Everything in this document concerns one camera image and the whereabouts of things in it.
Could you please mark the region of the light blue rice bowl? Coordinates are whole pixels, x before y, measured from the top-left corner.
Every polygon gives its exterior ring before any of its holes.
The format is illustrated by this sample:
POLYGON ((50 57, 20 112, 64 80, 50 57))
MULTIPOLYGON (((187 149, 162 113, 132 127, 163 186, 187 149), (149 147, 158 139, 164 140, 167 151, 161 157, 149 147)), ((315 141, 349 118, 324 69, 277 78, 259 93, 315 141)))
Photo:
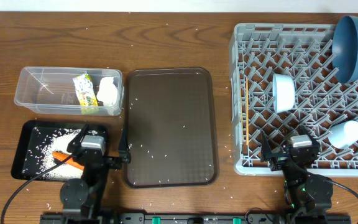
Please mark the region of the light blue rice bowl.
POLYGON ((273 75, 273 108, 276 113, 291 110, 295 104, 295 85, 288 75, 273 75))

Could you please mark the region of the white napkin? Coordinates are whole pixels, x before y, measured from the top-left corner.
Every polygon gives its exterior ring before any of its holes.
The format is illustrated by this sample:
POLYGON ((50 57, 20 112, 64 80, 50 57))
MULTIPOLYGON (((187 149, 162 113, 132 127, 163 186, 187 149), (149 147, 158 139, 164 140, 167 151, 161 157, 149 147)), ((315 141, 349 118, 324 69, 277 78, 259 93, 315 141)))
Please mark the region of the white napkin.
POLYGON ((102 78, 96 97, 104 106, 113 106, 117 101, 118 91, 113 77, 102 78))

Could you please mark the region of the blue plate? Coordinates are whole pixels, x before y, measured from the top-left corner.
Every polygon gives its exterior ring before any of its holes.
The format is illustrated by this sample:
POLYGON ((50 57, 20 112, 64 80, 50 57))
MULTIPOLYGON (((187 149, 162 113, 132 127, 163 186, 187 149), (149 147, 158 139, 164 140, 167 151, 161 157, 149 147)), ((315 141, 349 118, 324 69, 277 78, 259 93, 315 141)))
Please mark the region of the blue plate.
POLYGON ((334 31, 332 53, 333 67, 339 71, 336 78, 340 83, 358 79, 358 17, 342 17, 334 31))

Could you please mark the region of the wooden chopstick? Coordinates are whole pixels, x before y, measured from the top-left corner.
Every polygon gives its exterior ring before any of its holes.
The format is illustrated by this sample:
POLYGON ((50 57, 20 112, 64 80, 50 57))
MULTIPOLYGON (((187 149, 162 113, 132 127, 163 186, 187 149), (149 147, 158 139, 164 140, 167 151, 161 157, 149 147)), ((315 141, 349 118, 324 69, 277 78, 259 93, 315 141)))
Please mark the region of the wooden chopstick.
POLYGON ((248 78, 245 81, 246 87, 246 146, 249 147, 249 84, 248 78))

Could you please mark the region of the green yellow snack wrapper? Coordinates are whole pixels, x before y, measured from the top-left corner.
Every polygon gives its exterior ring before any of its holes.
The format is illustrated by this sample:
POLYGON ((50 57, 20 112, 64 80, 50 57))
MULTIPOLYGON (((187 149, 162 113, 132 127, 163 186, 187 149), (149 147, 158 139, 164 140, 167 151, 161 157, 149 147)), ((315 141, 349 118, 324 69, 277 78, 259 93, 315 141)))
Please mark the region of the green yellow snack wrapper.
POLYGON ((98 112, 98 102, 94 94, 91 77, 87 73, 84 73, 73 78, 73 83, 77 99, 80 103, 81 113, 83 115, 96 114, 98 112))

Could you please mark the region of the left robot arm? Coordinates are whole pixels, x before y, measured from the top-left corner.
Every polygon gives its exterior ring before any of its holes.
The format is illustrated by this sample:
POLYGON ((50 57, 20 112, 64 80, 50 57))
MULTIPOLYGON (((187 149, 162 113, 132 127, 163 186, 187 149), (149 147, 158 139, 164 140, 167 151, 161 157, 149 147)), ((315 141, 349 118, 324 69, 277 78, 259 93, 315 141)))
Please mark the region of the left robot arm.
POLYGON ((109 171, 131 162, 127 128, 122 130, 117 157, 106 156, 105 138, 89 135, 88 130, 89 126, 84 125, 67 147, 73 160, 84 169, 79 179, 66 181, 60 190, 60 223, 110 223, 115 219, 111 213, 101 213, 100 206, 109 171))

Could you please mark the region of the light blue cup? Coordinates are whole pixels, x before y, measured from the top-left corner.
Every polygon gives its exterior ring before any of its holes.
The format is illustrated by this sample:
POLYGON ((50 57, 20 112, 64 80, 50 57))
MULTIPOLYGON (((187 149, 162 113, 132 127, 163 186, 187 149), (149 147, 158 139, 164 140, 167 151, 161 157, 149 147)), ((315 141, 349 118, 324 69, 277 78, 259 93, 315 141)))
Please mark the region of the light blue cup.
POLYGON ((330 127, 331 134, 328 136, 332 146, 344 149, 358 141, 358 122, 346 121, 330 127))

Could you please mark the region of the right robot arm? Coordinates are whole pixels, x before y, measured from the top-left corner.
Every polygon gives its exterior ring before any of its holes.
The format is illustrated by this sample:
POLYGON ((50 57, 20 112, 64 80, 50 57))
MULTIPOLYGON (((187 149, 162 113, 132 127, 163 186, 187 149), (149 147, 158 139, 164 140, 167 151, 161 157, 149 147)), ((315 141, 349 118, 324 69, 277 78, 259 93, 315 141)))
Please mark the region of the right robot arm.
POLYGON ((279 152, 273 152, 267 135, 261 134, 260 160, 268 162, 270 170, 283 172, 285 200, 291 206, 277 223, 329 222, 326 211, 332 207, 333 186, 323 176, 307 171, 317 159, 320 147, 303 126, 297 135, 281 145, 279 152))

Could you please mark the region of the orange carrot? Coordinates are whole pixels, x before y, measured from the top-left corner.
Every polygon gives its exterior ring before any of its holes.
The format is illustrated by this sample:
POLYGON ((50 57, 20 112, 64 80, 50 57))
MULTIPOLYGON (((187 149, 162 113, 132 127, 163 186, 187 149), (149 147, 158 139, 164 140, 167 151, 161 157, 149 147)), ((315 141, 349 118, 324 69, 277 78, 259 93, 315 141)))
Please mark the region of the orange carrot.
POLYGON ((79 170, 84 170, 84 168, 85 168, 84 166, 82 166, 79 163, 75 162, 73 160, 73 158, 68 159, 69 158, 68 154, 64 154, 62 152, 56 152, 55 151, 55 152, 52 152, 52 156, 53 156, 54 159, 57 159, 58 161, 61 161, 61 162, 65 161, 66 164, 68 164, 68 165, 70 165, 72 167, 75 167, 75 168, 77 168, 79 170))

